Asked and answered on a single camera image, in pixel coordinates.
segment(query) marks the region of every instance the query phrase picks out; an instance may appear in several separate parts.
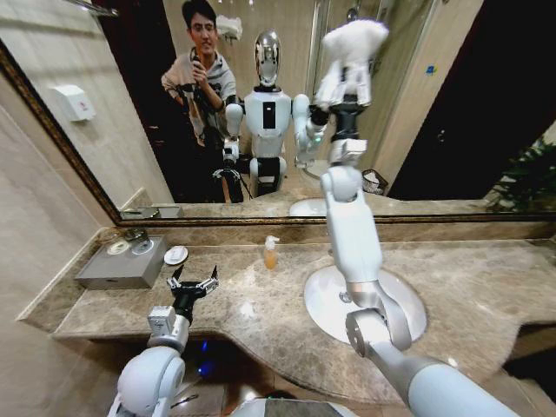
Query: metal tissue box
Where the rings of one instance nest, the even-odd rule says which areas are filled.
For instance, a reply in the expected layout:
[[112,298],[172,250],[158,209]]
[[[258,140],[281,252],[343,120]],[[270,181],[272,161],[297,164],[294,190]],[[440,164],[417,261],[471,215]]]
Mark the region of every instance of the metal tissue box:
[[152,288],[164,263],[168,245],[164,236],[151,236],[153,247],[134,255],[131,249],[109,255],[104,245],[83,267],[76,280],[88,289]]

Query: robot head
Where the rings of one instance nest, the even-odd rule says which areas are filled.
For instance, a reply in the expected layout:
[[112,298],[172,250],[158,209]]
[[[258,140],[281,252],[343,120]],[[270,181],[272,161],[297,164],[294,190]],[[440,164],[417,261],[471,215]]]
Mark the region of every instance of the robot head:
[[255,41],[255,62],[261,85],[275,85],[280,68],[280,39],[273,30],[265,30]]

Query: soap bottle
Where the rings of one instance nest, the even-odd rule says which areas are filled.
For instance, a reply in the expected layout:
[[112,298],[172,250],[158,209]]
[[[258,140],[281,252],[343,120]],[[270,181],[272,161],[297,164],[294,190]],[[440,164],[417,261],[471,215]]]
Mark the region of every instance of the soap bottle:
[[275,242],[279,242],[280,239],[274,236],[267,236],[267,240],[264,242],[264,264],[268,269],[274,269],[276,266],[276,251]]

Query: dark door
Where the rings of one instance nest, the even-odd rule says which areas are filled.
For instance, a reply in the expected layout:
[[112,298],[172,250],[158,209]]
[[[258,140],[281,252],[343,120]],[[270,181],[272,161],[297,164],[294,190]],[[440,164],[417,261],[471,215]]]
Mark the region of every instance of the dark door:
[[120,13],[99,21],[175,202],[202,202],[204,190],[194,180],[200,156],[193,128],[160,81],[175,61],[162,0],[93,3]]
[[482,198],[556,118],[556,2],[486,0],[388,196]]

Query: soap dish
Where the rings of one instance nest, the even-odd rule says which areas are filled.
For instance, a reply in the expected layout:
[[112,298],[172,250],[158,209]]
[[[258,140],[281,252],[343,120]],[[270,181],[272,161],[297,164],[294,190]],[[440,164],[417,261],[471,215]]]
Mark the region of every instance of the soap dish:
[[185,246],[173,246],[168,252],[164,254],[164,261],[168,265],[177,265],[185,261],[188,257],[189,251]]

